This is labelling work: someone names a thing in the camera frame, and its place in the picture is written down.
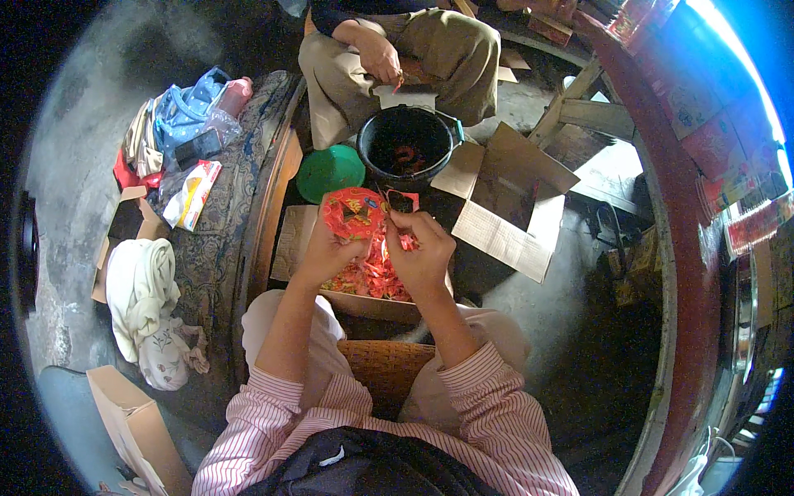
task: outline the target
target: blue polka dot bag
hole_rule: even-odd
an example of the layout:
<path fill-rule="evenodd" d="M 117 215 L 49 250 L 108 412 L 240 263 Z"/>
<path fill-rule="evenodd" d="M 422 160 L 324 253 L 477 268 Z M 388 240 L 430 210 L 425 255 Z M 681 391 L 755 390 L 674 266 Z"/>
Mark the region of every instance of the blue polka dot bag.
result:
<path fill-rule="evenodd" d="M 172 84 L 163 93 L 154 114 L 154 136 L 164 162 L 173 162 L 174 149 L 201 133 L 215 98 L 229 80 L 229 75 L 215 66 L 195 86 L 180 89 Z"/>

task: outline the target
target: person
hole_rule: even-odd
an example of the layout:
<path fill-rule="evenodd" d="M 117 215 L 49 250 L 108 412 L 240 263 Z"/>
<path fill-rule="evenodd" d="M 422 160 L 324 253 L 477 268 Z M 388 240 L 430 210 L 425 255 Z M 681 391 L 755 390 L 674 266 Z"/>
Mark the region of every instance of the person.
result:
<path fill-rule="evenodd" d="M 518 326 L 456 306 L 444 284 L 455 241 L 428 213 L 392 211 L 386 223 L 391 261 L 437 350 L 400 421 L 371 416 L 337 349 L 344 331 L 318 296 L 368 241 L 344 244 L 317 222 L 287 289 L 260 295 L 242 318 L 250 377 L 193 494 L 578 494 L 523 390 Z M 403 250 L 405 232 L 418 249 Z"/>
<path fill-rule="evenodd" d="M 472 126 L 496 114 L 499 32 L 436 5 L 454 0 L 313 0 L 316 31 L 303 38 L 298 62 L 309 94 L 315 150 L 355 133 L 380 102 L 377 84 L 396 86 L 400 57 L 419 62 L 437 92 L 436 108 Z M 498 0 L 502 10 L 544 11 L 555 2 Z"/>

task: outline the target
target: pink striped sleeve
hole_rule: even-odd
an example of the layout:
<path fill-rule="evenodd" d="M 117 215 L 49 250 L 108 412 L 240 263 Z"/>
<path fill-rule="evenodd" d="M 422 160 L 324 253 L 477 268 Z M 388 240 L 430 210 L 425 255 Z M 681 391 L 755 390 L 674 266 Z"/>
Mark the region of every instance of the pink striped sleeve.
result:
<path fill-rule="evenodd" d="M 460 416 L 461 439 L 495 459 L 529 494 L 579 494 L 551 451 L 540 404 L 493 343 L 438 375 Z"/>
<path fill-rule="evenodd" d="M 198 468 L 192 494 L 237 494 L 262 479 L 263 465 L 300 413 L 302 392 L 303 384 L 251 367 L 248 384 L 226 409 L 229 424 Z"/>

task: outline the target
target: pink bottle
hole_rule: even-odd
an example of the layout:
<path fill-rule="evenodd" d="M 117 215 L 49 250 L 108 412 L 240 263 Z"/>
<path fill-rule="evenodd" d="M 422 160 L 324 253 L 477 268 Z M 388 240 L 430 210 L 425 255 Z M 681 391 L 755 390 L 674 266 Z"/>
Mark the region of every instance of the pink bottle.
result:
<path fill-rule="evenodd" d="M 237 118 L 240 111 L 253 94 L 252 81 L 250 78 L 243 77 L 229 81 L 223 89 L 223 95 L 215 105 L 216 109 L 223 110 L 228 115 Z"/>

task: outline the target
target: green bowl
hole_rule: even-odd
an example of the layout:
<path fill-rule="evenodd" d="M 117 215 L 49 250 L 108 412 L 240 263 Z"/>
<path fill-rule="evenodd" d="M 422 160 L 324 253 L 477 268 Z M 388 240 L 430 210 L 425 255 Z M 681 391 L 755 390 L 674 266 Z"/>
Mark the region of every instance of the green bowl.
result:
<path fill-rule="evenodd" d="M 335 144 L 303 159 L 296 179 L 298 192 L 307 202 L 319 205 L 325 193 L 364 184 L 365 172 L 355 148 Z"/>

